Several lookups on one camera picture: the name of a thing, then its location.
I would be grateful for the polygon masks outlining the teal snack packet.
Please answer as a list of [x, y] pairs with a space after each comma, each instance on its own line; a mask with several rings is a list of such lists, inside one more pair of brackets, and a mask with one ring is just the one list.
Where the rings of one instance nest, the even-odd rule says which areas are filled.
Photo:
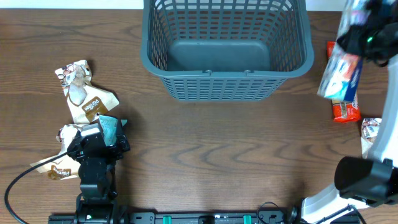
[[123, 126], [127, 123], [127, 120], [118, 120], [111, 116], [99, 115], [99, 123], [103, 130], [105, 145], [113, 146], [116, 144], [117, 136], [124, 134]]

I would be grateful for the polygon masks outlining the blue white snack bag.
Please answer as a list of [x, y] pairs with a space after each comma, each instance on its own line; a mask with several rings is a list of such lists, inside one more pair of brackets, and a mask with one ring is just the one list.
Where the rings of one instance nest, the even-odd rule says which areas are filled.
[[[366, 0], [347, 0], [340, 20], [337, 37], [345, 35], [353, 25], [366, 23], [370, 11]], [[317, 95], [330, 100], [352, 102], [358, 87], [363, 60], [348, 54], [335, 44], [323, 73]]]

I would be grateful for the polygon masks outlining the orange noodle pack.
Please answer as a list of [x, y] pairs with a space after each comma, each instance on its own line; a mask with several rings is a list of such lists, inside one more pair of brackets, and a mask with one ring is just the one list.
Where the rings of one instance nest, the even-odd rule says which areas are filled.
[[362, 61], [357, 56], [334, 54], [335, 42], [327, 42], [328, 63], [326, 72], [328, 81], [326, 97], [331, 99], [333, 120], [337, 123], [359, 121], [361, 119], [358, 95], [355, 93], [353, 101], [346, 101], [347, 96], [357, 89], [362, 71]]

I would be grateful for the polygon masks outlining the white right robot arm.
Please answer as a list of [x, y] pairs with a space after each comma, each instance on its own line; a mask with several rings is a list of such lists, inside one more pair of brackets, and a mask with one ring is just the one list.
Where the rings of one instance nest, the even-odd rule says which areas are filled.
[[334, 182], [293, 208], [289, 223], [363, 222], [360, 209], [397, 203], [397, 1], [346, 2], [318, 95], [352, 101], [363, 60], [389, 73], [375, 142], [364, 158], [342, 158]]

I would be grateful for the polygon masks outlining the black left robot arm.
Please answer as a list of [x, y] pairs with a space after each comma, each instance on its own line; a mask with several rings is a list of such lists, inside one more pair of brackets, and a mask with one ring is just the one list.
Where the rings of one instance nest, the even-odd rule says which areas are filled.
[[129, 223], [125, 208], [116, 201], [116, 161], [130, 150], [120, 119], [116, 121], [116, 140], [107, 145], [100, 124], [78, 131], [68, 146], [68, 156], [80, 164], [81, 194], [76, 198], [72, 223]]

